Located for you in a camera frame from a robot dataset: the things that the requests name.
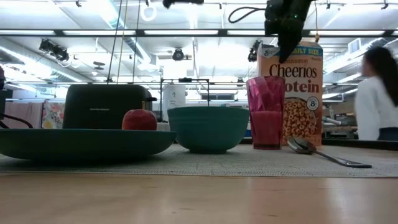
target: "table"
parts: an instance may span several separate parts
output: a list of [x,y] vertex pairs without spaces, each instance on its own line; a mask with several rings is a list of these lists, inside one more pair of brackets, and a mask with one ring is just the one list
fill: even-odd
[[397,223],[398,179],[0,173],[2,224]]

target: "placemat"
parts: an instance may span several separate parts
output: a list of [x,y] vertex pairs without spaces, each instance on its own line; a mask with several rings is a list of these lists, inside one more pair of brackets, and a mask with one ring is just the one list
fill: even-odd
[[373,165],[354,169],[318,155],[300,155],[285,147],[279,151],[255,150],[240,145],[226,154],[191,154],[174,144],[144,161],[106,165],[46,165],[0,155],[0,172],[66,172],[145,175],[214,175],[253,177],[398,177],[398,152],[323,146],[333,156]]

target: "cheerios protein box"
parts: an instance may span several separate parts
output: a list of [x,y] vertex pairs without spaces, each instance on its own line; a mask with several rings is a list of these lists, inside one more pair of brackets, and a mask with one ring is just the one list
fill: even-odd
[[301,42],[284,63],[279,48],[262,45],[257,53],[260,76],[285,78],[282,144],[286,138],[305,138],[322,144],[323,50],[314,42]]

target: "red apple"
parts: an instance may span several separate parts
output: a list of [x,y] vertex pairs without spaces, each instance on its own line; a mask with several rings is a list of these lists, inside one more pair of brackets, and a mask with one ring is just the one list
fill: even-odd
[[143,109],[129,110],[124,115],[122,129],[156,131],[156,117],[151,111]]

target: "metal spoon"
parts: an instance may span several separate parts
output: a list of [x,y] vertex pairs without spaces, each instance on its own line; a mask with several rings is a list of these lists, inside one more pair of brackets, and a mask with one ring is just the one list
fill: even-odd
[[329,159],[330,161],[333,161],[342,166],[352,167],[352,168],[372,168],[372,165],[349,161],[346,159],[329,156],[323,152],[318,152],[317,148],[312,143],[310,143],[309,141],[304,140],[304,139],[300,139],[300,138],[296,138],[296,137],[289,137],[287,139],[287,144],[293,151],[295,151],[299,154],[311,155],[313,153],[316,153],[316,154],[323,156],[323,157]]

